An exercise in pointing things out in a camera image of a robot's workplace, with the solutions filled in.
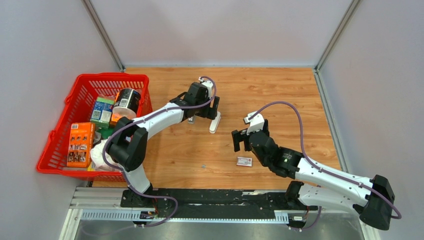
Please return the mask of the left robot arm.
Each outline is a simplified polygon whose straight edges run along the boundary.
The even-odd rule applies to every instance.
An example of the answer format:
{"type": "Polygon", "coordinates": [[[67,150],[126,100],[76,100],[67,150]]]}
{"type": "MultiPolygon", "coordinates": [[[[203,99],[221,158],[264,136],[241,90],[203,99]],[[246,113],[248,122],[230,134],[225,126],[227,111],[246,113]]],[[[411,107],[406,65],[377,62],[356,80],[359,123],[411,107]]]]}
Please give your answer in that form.
{"type": "Polygon", "coordinates": [[[207,76],[193,82],[188,91],[171,99],[165,106],[145,116],[118,120],[112,135],[106,140],[101,155],[105,163],[122,173],[133,200],[140,207],[153,201],[143,162],[150,138],[166,128],[193,117],[210,119],[209,132],[214,134],[221,120],[218,111],[220,98],[216,83],[207,76]]]}

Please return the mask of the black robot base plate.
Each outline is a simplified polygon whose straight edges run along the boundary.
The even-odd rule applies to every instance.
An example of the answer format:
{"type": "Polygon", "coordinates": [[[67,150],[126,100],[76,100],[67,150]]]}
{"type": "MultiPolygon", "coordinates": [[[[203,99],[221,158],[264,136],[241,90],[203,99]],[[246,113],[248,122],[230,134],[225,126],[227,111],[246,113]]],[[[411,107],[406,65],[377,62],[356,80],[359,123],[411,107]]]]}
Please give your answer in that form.
{"type": "Polygon", "coordinates": [[[305,212],[307,207],[287,200],[285,191],[235,189],[153,188],[146,192],[153,199],[124,190],[123,208],[153,208],[159,217],[254,218],[271,217],[275,211],[305,212]]]}

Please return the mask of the white stapler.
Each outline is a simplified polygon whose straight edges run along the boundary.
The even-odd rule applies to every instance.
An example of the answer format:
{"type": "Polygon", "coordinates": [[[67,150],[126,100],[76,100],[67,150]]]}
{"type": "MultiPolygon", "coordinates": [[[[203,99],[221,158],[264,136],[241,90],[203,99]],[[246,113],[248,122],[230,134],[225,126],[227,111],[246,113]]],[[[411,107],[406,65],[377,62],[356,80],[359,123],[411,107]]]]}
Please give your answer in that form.
{"type": "Polygon", "coordinates": [[[211,134],[215,134],[216,133],[216,131],[218,129],[218,126],[219,126],[219,123],[220,123],[220,120],[221,120],[221,113],[218,111],[215,119],[213,119],[211,121],[211,124],[209,126],[209,132],[211,134]]]}

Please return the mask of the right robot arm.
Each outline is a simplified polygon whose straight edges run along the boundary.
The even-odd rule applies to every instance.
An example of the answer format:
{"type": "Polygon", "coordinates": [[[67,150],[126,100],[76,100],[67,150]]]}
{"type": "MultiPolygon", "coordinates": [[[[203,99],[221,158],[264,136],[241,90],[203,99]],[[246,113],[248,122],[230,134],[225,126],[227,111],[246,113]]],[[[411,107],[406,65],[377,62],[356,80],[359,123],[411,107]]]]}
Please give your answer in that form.
{"type": "Polygon", "coordinates": [[[235,152],[243,143],[245,151],[252,152],[263,167],[292,179],[285,195],[289,208],[333,207],[358,214],[362,222],[375,229],[389,230],[395,194],[386,177],[362,177],[327,167],[301,152],[278,146],[265,130],[234,130],[231,137],[235,152]]]}

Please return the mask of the black stapler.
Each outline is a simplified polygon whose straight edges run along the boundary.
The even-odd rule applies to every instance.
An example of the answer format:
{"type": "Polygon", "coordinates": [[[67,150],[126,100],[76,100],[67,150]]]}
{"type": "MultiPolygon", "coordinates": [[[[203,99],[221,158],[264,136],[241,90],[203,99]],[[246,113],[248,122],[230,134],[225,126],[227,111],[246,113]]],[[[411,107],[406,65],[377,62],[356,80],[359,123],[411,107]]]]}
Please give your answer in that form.
{"type": "Polygon", "coordinates": [[[192,116],[192,117],[189,117],[189,118],[187,119],[187,122],[188,122],[189,124],[194,124],[194,123],[195,123],[195,120],[196,120],[196,117],[195,117],[195,116],[192,116]]]}

